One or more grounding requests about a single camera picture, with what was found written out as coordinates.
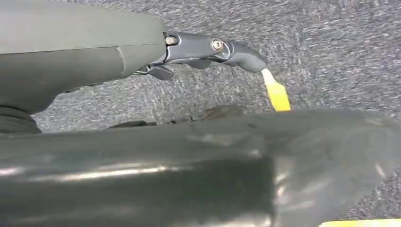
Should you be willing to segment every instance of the yellow label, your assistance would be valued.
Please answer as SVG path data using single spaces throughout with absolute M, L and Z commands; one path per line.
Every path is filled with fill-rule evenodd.
M 273 83 L 266 85 L 267 93 L 269 95 L 272 106 L 276 111 L 289 111 L 291 106 L 287 95 L 286 88 L 279 84 Z
M 330 221 L 319 227 L 401 227 L 401 219 Z

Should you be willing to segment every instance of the gray carpet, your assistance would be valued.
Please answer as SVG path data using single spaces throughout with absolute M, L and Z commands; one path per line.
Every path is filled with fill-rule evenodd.
M 267 57 L 296 109 L 359 109 L 401 122 L 399 0 L 76 2 L 149 13 L 174 31 L 247 41 Z M 165 122 L 222 104 L 239 105 L 249 113 L 271 111 L 260 75 L 217 65 L 174 71 L 169 82 L 132 77 L 60 95 L 35 118 L 50 132 L 138 119 Z M 401 181 L 394 176 L 341 218 L 399 217 Z

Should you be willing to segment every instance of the yellow tag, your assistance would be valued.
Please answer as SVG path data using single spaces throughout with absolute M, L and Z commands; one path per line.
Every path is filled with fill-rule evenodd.
M 276 111 L 291 110 L 286 88 L 279 84 L 268 69 L 262 70 L 264 83 L 267 88 L 271 104 Z
M 319 227 L 401 227 L 401 219 L 329 221 Z

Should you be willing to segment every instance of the screw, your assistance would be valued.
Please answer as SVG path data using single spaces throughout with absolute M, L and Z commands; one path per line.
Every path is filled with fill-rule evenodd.
M 224 48 L 223 41 L 219 39 L 213 39 L 210 43 L 212 49 L 216 52 L 221 52 Z
M 174 45 L 174 44 L 177 44 L 177 43 L 178 43 L 178 40 L 174 36 L 166 37 L 166 44 L 167 45 Z

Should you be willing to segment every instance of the gray plastic cover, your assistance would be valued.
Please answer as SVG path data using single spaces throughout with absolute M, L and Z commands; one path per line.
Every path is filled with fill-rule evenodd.
M 150 15 L 44 0 L 1 0 L 0 21 L 0 54 L 163 44 L 166 31 Z

